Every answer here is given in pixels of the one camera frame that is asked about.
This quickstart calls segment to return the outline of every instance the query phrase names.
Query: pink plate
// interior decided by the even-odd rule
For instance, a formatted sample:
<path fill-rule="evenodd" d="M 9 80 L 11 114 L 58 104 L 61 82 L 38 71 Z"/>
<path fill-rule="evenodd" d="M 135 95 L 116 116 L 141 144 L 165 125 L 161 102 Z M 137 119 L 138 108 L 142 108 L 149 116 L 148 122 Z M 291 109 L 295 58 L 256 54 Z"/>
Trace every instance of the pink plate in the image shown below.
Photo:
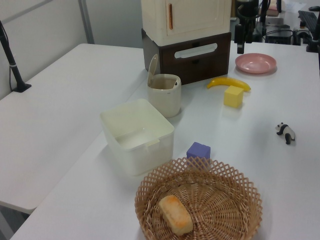
<path fill-rule="evenodd" d="M 247 53 L 238 56 L 235 59 L 235 65 L 246 73 L 250 74 L 264 74 L 277 66 L 277 61 L 265 54 L 261 53 Z"/>

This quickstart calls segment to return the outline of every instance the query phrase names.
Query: toy banana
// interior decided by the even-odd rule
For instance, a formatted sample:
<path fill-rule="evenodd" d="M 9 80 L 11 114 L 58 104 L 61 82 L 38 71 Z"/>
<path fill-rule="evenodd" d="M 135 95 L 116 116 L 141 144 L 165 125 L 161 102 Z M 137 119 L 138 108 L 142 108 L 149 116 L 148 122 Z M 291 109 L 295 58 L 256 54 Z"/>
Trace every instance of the toy banana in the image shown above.
<path fill-rule="evenodd" d="M 228 85 L 228 86 L 235 86 L 238 88 L 242 88 L 244 91 L 250 91 L 251 87 L 245 83 L 244 81 L 231 78 L 231 77 L 216 77 L 211 80 L 211 82 L 206 86 L 207 89 L 217 86 L 217 85 Z"/>

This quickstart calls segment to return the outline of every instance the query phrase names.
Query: woven basket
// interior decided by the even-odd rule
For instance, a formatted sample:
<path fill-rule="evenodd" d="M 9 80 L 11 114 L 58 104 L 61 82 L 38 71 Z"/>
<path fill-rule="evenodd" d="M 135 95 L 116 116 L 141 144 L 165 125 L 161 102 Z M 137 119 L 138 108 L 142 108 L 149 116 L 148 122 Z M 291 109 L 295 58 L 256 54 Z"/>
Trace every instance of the woven basket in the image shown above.
<path fill-rule="evenodd" d="M 175 195 L 191 215 L 193 231 L 175 235 L 158 203 Z M 179 158 L 148 174 L 135 197 L 135 212 L 148 240 L 249 240 L 262 216 L 260 194 L 228 164 L 205 158 Z"/>

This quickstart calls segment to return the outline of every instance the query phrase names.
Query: brown drawer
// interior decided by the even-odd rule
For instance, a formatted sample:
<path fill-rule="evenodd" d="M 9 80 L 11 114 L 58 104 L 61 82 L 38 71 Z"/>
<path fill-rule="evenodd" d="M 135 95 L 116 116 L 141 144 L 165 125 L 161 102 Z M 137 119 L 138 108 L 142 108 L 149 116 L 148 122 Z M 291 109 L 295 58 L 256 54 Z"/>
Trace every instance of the brown drawer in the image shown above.
<path fill-rule="evenodd" d="M 145 68 L 155 54 L 159 56 L 157 74 L 174 74 L 181 78 L 182 84 L 189 84 L 228 73 L 231 33 L 204 37 L 196 40 L 157 46 L 142 29 Z M 175 53 L 201 46 L 217 44 L 213 52 L 186 58 L 176 58 Z"/>

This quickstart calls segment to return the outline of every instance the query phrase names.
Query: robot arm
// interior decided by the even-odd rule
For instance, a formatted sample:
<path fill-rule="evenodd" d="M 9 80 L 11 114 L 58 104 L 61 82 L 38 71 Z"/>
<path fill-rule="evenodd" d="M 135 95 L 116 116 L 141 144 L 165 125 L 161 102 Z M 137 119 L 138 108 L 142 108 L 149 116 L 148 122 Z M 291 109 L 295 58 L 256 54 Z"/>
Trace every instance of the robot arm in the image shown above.
<path fill-rule="evenodd" d="M 262 0 L 261 14 L 259 15 L 259 0 L 236 0 L 235 11 L 239 24 L 235 26 L 234 42 L 237 44 L 237 53 L 243 54 L 245 43 L 252 43 L 256 28 L 256 19 L 260 17 L 262 24 L 266 21 L 266 13 L 271 0 Z"/>

